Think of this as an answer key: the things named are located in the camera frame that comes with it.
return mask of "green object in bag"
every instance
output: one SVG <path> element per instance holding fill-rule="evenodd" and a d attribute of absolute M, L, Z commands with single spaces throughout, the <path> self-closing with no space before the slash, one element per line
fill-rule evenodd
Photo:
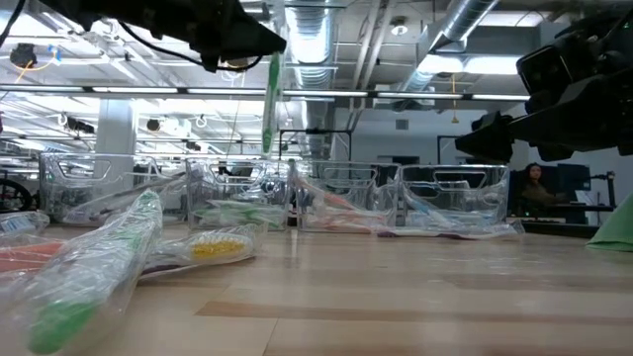
<path fill-rule="evenodd" d="M 600 227 L 587 247 L 633 252 L 633 194 Z"/>
<path fill-rule="evenodd" d="M 275 106 L 279 97 L 279 73 L 281 66 L 281 54 L 273 53 L 268 69 L 268 86 L 266 87 L 266 98 L 264 100 L 264 118 L 262 120 L 262 155 L 268 156 L 271 152 L 273 142 L 273 131 L 275 131 Z"/>

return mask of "laboratory room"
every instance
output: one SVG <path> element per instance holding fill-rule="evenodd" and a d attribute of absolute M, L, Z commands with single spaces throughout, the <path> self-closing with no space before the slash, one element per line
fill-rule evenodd
<path fill-rule="evenodd" d="M 632 355 L 632 24 L 2 1 L 0 354 Z"/>

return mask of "black cable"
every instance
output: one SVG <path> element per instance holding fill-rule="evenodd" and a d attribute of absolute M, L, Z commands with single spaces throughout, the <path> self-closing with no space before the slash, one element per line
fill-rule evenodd
<path fill-rule="evenodd" d="M 151 49 L 153 49 L 155 51 L 158 51 L 158 52 L 161 52 L 161 53 L 165 53 L 165 54 L 169 54 L 169 55 L 173 55 L 173 56 L 179 57 L 181 59 L 185 59 L 187 61 L 190 61 L 190 62 L 192 62 L 194 64 L 198 64 L 200 66 L 204 66 L 204 63 L 202 61 L 200 61 L 200 60 L 196 60 L 196 59 L 194 59 L 192 57 L 189 57 L 187 55 L 180 54 L 180 53 L 175 52 L 173 50 L 169 50 L 169 49 L 166 49 L 166 48 L 163 48 L 163 47 L 159 47 L 157 45 L 154 45 L 154 44 L 151 44 L 151 43 L 147 42 L 146 40 L 141 38 L 139 35 L 135 34 L 135 32 L 132 31 L 132 29 L 128 25 L 124 24 L 121 21 L 119 21 L 119 25 L 121 25 L 121 27 L 128 33 L 128 35 L 132 36 L 135 40 L 137 40 L 141 44 L 143 44 L 143 45 L 145 45 L 145 46 L 147 46 L 147 47 L 149 47 L 149 48 L 151 48 Z M 255 60 L 252 63 L 250 63 L 248 65 L 244 65 L 242 67 L 219 66 L 218 70 L 225 70 L 225 71 L 232 71 L 232 72 L 243 72 L 243 71 L 246 71 L 246 70 L 254 67 L 255 65 L 257 65 L 259 63 L 259 61 L 261 60 L 261 58 L 262 58 L 262 56 L 260 55 L 257 58 L 255 58 Z"/>
<path fill-rule="evenodd" d="M 24 4 L 26 4 L 26 2 L 27 0 L 20 0 L 18 2 L 18 6 L 16 6 L 16 9 L 13 10 L 13 14 L 11 14 L 9 21 L 7 21 L 7 26 L 4 28 L 2 35 L 0 35 L 0 46 L 2 46 L 4 44 L 4 41 L 7 40 L 7 38 L 9 37 L 11 28 L 20 17 L 20 14 L 22 13 L 22 9 L 24 9 Z"/>

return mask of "desk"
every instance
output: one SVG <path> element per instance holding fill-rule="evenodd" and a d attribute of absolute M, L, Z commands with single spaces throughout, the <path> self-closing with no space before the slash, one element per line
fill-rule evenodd
<path fill-rule="evenodd" d="M 82 356 L 631 355 L 633 254 L 585 242 L 274 233 L 256 259 L 141 282 Z"/>

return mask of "computer monitor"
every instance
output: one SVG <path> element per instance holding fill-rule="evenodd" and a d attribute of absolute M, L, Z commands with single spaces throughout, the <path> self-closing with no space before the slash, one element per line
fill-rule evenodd
<path fill-rule="evenodd" d="M 559 164 L 558 177 L 559 184 L 565 192 L 591 190 L 591 174 L 588 166 Z"/>

